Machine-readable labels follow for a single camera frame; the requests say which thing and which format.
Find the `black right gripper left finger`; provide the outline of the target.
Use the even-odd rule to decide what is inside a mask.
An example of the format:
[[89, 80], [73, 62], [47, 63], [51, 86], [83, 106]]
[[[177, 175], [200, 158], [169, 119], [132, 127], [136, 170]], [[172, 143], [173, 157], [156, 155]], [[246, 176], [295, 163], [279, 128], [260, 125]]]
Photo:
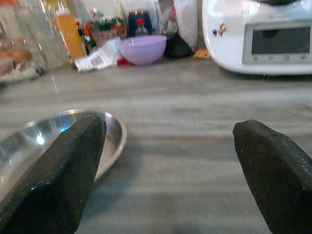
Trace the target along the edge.
[[105, 135], [98, 116], [62, 132], [2, 199], [1, 233], [73, 234], [92, 191]]

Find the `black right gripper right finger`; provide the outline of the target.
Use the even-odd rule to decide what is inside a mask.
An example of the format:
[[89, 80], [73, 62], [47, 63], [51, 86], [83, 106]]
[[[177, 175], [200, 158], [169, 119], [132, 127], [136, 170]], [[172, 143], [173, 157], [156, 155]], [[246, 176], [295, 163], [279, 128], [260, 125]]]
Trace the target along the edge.
[[234, 146], [273, 234], [312, 232], [312, 159], [287, 135], [256, 120], [238, 122]]

